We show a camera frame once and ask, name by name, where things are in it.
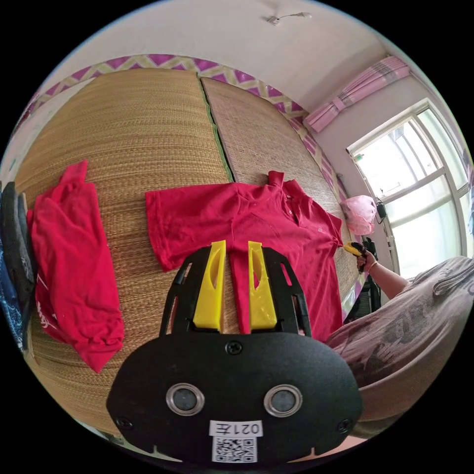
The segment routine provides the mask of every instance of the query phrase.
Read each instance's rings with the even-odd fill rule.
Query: text 021
[[[209,423],[209,436],[247,438],[263,436],[262,421],[214,421]]]

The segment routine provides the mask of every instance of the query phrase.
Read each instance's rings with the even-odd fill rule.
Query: red polo shirt
[[[248,241],[287,257],[305,293],[312,335],[324,342],[342,326],[334,263],[341,219],[327,213],[295,181],[271,171],[269,184],[188,186],[146,193],[148,232],[163,271],[212,242],[225,240],[240,330],[249,333]]]

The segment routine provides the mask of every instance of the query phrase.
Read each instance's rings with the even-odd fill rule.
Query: person's arm
[[[369,272],[389,300],[399,295],[409,285],[408,280],[380,265],[368,251],[366,258],[358,257],[357,259],[357,266],[362,265],[364,265],[364,271]]]

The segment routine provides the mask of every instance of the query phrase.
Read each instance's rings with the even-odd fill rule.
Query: bracelet
[[[368,269],[367,269],[367,273],[369,273],[371,270],[372,270],[372,267],[375,267],[375,265],[377,265],[378,262],[375,261]]]

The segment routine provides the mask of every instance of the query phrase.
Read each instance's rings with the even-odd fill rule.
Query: qr code
[[[213,461],[216,463],[256,463],[257,438],[214,438]]]

